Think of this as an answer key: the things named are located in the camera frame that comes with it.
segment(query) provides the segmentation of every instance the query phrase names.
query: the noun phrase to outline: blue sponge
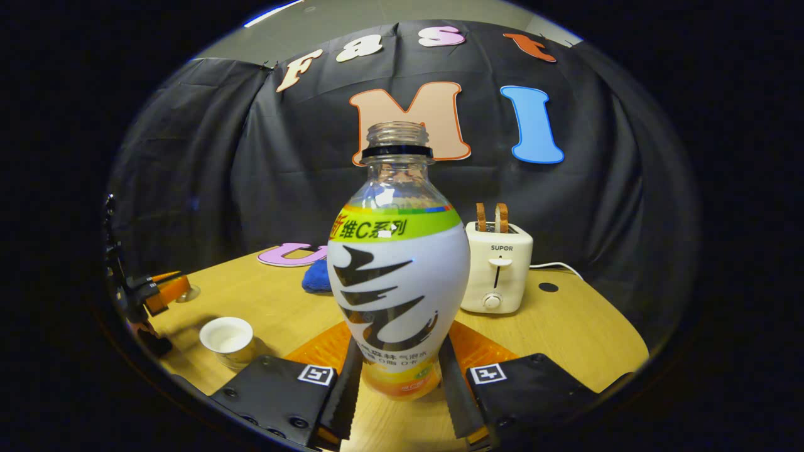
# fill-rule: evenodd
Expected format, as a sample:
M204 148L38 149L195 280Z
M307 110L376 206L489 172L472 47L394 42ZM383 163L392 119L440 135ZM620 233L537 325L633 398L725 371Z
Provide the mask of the blue sponge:
M305 292L310 292L311 294L332 292L330 277L326 274L326 259L313 262L307 272L304 273L301 287Z

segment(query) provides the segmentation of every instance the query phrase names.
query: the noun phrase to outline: green label band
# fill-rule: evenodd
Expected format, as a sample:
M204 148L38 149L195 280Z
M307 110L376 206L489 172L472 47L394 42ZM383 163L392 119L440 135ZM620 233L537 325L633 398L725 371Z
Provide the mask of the green label band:
M429 209L364 209L346 206L332 225L330 240L378 243L415 239L453 228L461 217L452 206Z

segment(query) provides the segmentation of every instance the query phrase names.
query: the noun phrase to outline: white cup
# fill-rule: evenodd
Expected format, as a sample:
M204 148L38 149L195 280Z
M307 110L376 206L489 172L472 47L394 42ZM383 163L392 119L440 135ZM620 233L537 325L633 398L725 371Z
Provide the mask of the white cup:
M256 358L254 330L242 318L216 318L201 328L199 338L228 368L242 369Z

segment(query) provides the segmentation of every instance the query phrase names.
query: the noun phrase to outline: white cable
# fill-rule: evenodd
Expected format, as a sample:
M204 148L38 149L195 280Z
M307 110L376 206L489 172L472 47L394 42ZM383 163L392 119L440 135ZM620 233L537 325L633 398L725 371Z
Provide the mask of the white cable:
M553 265L561 265L562 267L566 267L567 269L572 271L574 274L578 275L578 277L580 278L581 281L584 280L584 278L580 275L580 273L575 271L575 269L573 267L570 267L569 265L567 265L567 264L565 264L563 262L550 262L549 264L531 265L531 268L532 269L540 269L542 267L552 267Z

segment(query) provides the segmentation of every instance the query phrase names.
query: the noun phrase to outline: toaster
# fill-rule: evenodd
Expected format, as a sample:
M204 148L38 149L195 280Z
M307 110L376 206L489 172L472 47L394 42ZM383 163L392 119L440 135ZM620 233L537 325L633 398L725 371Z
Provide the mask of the toaster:
M469 283L461 308L487 314L509 314L519 309L531 265L533 237L516 224L508 232L488 223L486 232L478 222L466 225L470 248Z

